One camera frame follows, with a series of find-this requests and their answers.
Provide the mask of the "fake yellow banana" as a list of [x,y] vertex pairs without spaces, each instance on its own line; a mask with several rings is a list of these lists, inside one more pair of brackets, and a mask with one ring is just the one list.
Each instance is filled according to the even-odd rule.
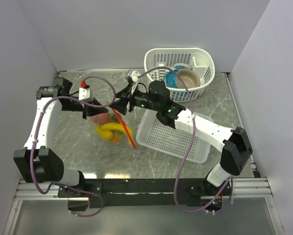
[[123,125],[121,123],[105,123],[100,126],[101,130],[110,130],[110,131],[124,131]]

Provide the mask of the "fake pink peach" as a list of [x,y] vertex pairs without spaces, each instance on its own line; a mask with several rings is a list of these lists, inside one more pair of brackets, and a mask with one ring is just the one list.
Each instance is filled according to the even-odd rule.
[[111,119],[109,113],[97,114],[95,116],[89,117],[89,119],[92,122],[96,123],[97,125],[103,125],[103,124],[112,122],[112,119]]

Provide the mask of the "clear zip top bag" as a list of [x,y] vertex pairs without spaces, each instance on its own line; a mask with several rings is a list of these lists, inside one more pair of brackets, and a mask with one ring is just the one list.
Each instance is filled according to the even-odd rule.
[[134,142],[134,134],[128,126],[128,121],[115,109],[107,108],[106,113],[95,114],[88,116],[90,121],[94,123],[96,134],[107,142],[117,144],[122,136],[126,136],[129,144],[136,148]]

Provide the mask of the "fake green orange mango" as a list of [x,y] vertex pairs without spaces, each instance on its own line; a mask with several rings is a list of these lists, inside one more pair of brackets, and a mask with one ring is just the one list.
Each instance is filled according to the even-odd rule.
[[113,131],[113,138],[110,140],[112,143],[119,143],[123,132],[121,131]]

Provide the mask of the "fake yellow bell pepper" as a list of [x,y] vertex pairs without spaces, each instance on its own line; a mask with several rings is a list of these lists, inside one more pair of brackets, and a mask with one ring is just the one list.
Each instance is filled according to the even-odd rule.
[[105,141],[111,141],[113,139],[113,132],[110,130],[101,130],[100,125],[95,126],[95,132]]

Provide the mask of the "white perforated tray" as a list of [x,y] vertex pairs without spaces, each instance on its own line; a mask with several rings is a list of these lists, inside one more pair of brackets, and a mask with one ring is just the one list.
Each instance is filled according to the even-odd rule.
[[[146,110],[136,134],[136,141],[147,148],[183,158],[192,135],[185,131],[165,126],[156,118],[156,112]],[[195,137],[187,160],[203,164],[210,152],[210,144]]]

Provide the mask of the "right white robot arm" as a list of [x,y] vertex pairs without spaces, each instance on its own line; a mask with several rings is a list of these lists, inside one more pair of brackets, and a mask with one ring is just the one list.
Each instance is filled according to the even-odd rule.
[[253,153],[245,129],[223,127],[194,114],[171,100],[170,92],[162,81],[151,82],[146,93],[139,91],[136,84],[129,84],[116,94],[116,98],[110,107],[121,114],[131,112],[134,107],[153,110],[163,125],[195,134],[221,153],[220,162],[208,173],[203,184],[209,195],[215,195],[228,177],[240,175]]

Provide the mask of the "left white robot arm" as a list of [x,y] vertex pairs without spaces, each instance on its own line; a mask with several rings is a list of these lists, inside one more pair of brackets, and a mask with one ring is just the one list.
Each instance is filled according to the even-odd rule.
[[53,79],[51,86],[42,86],[36,92],[37,110],[31,133],[22,150],[14,152],[14,162],[27,183],[55,182],[69,186],[73,195],[80,197],[87,191],[81,171],[64,166],[52,150],[55,126],[62,111],[81,112],[84,119],[107,113],[107,108],[94,98],[88,86],[81,95],[71,96],[72,83],[63,77]]

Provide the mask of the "blue ceramic plate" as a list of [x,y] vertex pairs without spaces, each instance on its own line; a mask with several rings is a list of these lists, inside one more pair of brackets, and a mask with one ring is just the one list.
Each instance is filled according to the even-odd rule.
[[165,82],[168,88],[177,88],[175,79],[176,79],[176,75],[172,71],[168,71],[165,74],[163,81]]

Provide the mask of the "blue patterned white dish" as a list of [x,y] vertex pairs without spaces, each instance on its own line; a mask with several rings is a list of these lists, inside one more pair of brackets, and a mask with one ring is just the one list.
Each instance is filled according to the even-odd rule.
[[174,67],[174,70],[182,70],[182,69],[192,70],[192,66],[185,63],[175,63],[173,67]]

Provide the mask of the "white dish rack basket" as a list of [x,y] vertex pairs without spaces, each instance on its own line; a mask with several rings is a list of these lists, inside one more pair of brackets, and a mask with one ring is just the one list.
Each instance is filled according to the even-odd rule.
[[[186,89],[168,88],[163,81],[165,74],[172,71],[174,74],[175,63],[185,63],[192,66],[192,71],[200,78],[200,85],[195,88]],[[215,76],[215,65],[211,55],[201,48],[154,48],[146,52],[144,56],[144,69],[149,73],[146,75],[150,86],[160,84],[170,95],[174,102],[189,102],[202,95],[205,88],[213,81]]]

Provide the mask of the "beige ceramic bowl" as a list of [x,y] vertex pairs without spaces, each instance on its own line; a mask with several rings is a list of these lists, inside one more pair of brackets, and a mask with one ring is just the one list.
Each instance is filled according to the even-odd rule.
[[181,80],[178,77],[175,78],[175,84],[177,88],[184,88],[184,85],[181,81],[184,82],[187,88],[198,87],[201,83],[199,76],[190,69],[181,69],[177,72],[177,75],[181,78]]

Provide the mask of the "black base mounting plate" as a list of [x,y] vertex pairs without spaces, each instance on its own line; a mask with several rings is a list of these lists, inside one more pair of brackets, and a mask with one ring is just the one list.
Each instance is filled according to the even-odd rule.
[[216,211],[222,207],[222,197],[232,191],[230,182],[216,188],[203,178],[179,179],[177,185],[175,179],[86,179],[78,191],[60,187],[58,197],[68,199],[68,208],[75,212],[101,205],[164,206],[175,203],[175,188],[178,203],[187,207],[202,207],[216,196],[209,205]]

